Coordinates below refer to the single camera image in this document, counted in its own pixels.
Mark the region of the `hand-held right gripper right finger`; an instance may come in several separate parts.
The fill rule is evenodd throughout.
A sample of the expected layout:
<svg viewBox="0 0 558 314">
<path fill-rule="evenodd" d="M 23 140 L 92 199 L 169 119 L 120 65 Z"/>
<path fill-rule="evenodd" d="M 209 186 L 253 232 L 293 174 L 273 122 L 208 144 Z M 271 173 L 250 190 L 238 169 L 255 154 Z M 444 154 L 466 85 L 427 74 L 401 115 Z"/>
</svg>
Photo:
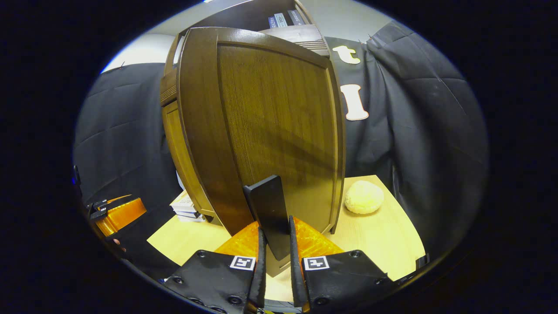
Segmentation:
<svg viewBox="0 0 558 314">
<path fill-rule="evenodd" d="M 306 314 L 358 314 L 388 296 L 393 281 L 361 250 L 302 257 L 303 232 L 289 217 L 291 284 Z"/>
</svg>

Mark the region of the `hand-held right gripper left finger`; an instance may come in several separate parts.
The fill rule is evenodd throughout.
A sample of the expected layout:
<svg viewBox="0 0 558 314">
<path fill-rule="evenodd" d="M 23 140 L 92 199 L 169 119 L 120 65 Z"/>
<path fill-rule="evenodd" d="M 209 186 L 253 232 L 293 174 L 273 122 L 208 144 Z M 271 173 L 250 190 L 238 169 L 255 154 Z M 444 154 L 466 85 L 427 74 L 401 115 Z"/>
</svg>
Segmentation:
<svg viewBox="0 0 558 314">
<path fill-rule="evenodd" d="M 210 314 L 257 314 L 265 302 L 265 235 L 253 222 L 211 252 L 200 249 L 164 283 Z"/>
</svg>

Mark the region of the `stack of white books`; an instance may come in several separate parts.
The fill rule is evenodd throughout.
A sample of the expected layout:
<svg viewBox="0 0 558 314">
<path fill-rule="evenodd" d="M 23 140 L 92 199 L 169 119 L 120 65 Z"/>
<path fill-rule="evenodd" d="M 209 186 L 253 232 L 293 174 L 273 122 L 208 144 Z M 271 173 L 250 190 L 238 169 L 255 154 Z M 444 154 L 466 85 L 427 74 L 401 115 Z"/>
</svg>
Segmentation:
<svg viewBox="0 0 558 314">
<path fill-rule="evenodd" d="M 173 211 L 180 222 L 204 222 L 205 217 L 195 208 L 195 205 L 187 194 L 182 191 L 171 203 Z"/>
</svg>

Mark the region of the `round yellow bun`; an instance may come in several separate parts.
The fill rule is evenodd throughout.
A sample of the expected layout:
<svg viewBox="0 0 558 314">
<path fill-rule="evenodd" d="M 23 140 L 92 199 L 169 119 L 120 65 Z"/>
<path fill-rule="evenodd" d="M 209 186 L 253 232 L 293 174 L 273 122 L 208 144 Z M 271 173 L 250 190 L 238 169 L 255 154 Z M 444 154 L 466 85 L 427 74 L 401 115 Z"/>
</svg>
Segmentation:
<svg viewBox="0 0 558 314">
<path fill-rule="evenodd" d="M 370 181 L 356 181 L 345 194 L 346 209 L 358 215 L 368 215 L 376 212 L 384 202 L 384 192 Z"/>
</svg>

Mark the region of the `black backdrop cloth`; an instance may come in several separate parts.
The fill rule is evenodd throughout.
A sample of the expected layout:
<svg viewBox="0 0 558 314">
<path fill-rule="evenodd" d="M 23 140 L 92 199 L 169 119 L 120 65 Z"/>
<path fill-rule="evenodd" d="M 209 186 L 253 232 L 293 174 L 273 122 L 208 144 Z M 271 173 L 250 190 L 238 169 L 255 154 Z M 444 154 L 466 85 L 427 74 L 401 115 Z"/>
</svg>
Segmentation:
<svg viewBox="0 0 558 314">
<path fill-rule="evenodd" d="M 454 249 L 476 217 L 489 175 L 486 124 L 466 78 L 418 33 L 398 22 L 354 48 L 359 65 L 333 57 L 341 85 L 361 86 L 369 117 L 346 122 L 346 176 L 375 174 L 415 226 L 432 260 Z M 127 256 L 155 280 L 177 264 L 150 237 L 171 217 L 179 181 L 159 104 L 163 62 L 124 64 L 100 74 L 76 124 L 72 163 L 90 204 L 128 193 L 147 207 L 125 231 Z"/>
</svg>

